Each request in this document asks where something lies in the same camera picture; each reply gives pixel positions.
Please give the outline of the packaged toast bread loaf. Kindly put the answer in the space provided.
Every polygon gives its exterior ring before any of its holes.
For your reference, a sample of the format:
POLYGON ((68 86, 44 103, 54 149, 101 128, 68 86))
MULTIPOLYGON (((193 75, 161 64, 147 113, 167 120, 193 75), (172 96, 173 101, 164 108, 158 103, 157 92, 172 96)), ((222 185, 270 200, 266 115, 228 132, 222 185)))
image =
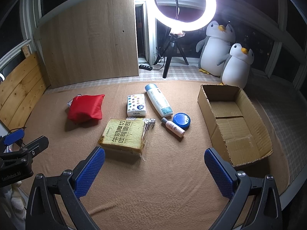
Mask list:
POLYGON ((142 139, 144 122, 142 118, 110 119, 98 144, 114 151, 124 151, 141 156, 151 131, 142 139))

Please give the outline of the red fabric pouch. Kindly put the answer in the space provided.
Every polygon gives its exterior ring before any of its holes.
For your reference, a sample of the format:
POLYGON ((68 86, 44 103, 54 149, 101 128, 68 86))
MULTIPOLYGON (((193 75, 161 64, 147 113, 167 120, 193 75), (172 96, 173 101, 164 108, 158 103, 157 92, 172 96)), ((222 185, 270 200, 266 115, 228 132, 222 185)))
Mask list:
POLYGON ((75 124, 101 120, 104 97, 104 94, 74 97, 69 104, 68 119, 75 124))

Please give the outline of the small silver tube package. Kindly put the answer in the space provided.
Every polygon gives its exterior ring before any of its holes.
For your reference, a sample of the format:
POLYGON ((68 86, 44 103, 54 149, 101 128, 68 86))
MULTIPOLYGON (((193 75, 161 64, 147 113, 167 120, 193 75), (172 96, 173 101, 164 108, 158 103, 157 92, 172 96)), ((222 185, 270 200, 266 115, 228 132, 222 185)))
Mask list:
POLYGON ((148 131, 151 131, 152 127, 155 125, 156 120, 154 118, 144 118, 144 130, 143 130, 143 135, 142 139, 145 139, 145 135, 148 131))

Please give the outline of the small pink bottle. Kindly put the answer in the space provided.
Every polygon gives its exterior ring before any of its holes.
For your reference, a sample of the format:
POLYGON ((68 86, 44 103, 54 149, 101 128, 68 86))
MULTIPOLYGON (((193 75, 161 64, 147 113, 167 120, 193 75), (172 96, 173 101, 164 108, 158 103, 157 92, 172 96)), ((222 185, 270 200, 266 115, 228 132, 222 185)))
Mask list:
POLYGON ((170 131, 172 131, 174 134, 176 134, 177 136, 179 136, 180 138, 182 138, 185 134, 185 130, 183 130, 180 126, 178 126, 177 124, 175 124, 172 121, 169 121, 167 118, 163 117, 161 119, 162 124, 164 124, 166 126, 167 129, 169 129, 170 131))

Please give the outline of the blue round cream jar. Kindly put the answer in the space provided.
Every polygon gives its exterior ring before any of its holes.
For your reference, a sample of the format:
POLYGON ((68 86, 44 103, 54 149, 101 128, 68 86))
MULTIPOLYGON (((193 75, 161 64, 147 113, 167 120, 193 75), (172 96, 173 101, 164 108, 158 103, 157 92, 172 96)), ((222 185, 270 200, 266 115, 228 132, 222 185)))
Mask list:
POLYGON ((172 121, 181 127, 183 130, 189 128, 191 124, 191 118, 186 113, 176 113, 173 115, 172 121))

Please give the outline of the white patterned tissue pack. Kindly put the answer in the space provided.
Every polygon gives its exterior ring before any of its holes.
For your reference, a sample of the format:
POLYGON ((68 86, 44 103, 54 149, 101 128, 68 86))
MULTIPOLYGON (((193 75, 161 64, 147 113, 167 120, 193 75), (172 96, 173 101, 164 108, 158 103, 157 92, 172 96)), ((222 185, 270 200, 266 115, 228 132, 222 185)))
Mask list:
POLYGON ((144 94, 132 94, 127 96, 127 116, 144 117, 146 116, 146 100, 144 94))

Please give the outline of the white blue lotion bottle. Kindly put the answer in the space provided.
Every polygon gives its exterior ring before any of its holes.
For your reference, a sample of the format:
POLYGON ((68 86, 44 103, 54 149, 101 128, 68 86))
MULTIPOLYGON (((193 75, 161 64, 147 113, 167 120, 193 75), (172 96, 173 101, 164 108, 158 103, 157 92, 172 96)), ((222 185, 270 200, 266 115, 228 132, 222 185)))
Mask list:
POLYGON ((169 102, 156 84, 146 85, 145 90, 154 108, 157 110, 161 117, 168 117, 173 115, 173 110, 169 102))

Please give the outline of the pine wood headboard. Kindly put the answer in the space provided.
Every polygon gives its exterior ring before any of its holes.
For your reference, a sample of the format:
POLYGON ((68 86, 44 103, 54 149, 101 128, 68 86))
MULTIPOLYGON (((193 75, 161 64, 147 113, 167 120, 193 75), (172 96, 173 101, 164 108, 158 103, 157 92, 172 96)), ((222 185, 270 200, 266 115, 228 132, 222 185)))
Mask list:
POLYGON ((25 126, 35 105, 50 86, 39 55, 26 57, 1 83, 1 122, 9 129, 25 126))

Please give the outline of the brown cardboard box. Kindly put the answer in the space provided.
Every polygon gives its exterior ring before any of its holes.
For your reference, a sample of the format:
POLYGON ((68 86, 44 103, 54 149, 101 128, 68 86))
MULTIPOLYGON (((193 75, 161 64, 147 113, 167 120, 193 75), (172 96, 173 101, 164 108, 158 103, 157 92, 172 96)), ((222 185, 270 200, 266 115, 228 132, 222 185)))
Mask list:
POLYGON ((241 88, 201 85, 197 101, 212 146, 223 160, 240 167, 272 155, 268 130, 241 88))

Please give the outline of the small penguin plush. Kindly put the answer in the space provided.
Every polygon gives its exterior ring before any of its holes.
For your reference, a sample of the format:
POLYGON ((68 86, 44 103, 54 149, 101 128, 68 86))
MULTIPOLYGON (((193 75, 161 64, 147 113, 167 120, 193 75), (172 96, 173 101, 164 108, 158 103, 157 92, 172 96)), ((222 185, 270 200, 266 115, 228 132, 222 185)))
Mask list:
POLYGON ((223 56, 218 65, 223 66, 221 83, 244 89, 251 65, 254 62, 254 52, 239 43, 235 43, 227 55, 223 56))

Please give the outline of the light wood cabinet panel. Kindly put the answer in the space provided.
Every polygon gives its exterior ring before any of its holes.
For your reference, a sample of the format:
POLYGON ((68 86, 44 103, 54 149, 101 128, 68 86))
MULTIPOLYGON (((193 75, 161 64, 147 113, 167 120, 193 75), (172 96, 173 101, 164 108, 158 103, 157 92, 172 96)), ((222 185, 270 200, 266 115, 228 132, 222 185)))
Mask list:
POLYGON ((40 27, 52 87, 137 76, 134 0, 85 0, 40 27))

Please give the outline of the black power strip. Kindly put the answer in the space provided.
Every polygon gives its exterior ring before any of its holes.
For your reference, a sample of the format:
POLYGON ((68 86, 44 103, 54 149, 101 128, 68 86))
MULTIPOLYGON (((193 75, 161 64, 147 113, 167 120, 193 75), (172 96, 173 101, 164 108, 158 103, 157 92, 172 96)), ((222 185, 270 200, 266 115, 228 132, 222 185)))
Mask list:
POLYGON ((153 70, 153 68, 150 65, 143 65, 143 64, 139 65, 139 69, 146 70, 146 71, 152 71, 153 70))

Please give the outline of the large penguin plush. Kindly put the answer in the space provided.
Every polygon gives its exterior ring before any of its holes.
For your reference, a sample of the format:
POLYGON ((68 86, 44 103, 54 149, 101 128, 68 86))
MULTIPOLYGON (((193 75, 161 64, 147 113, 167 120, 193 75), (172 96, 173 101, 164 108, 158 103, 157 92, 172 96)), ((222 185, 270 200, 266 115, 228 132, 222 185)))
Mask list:
POLYGON ((198 67, 205 72, 221 76, 222 61, 225 61, 229 50, 236 40, 233 26, 211 21, 206 29, 206 37, 196 44, 196 52, 200 52, 198 67))

